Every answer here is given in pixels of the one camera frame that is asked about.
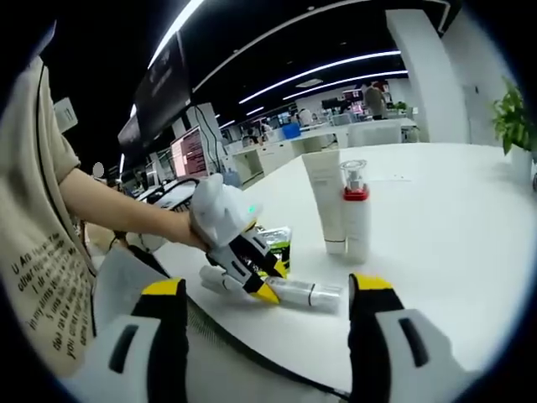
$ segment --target black ceiling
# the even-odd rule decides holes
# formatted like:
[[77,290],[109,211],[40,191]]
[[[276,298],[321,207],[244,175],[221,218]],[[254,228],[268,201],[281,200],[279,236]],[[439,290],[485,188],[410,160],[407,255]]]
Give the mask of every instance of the black ceiling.
[[[117,134],[128,120],[133,94],[154,49],[187,0],[89,2],[58,17],[55,38],[43,54],[55,101],[70,97],[79,124],[66,132],[82,168],[119,159]],[[331,0],[205,0],[181,29],[190,83],[197,86],[225,59],[270,29]],[[221,123],[243,120],[256,107],[284,103],[300,81],[238,105],[252,93],[318,65],[356,55],[395,50],[384,10],[423,8],[438,27],[444,6],[406,0],[372,0],[306,18],[236,57],[195,94],[212,102]],[[448,23],[458,6],[451,8]],[[324,82],[402,70],[398,56],[343,65],[315,75]]]

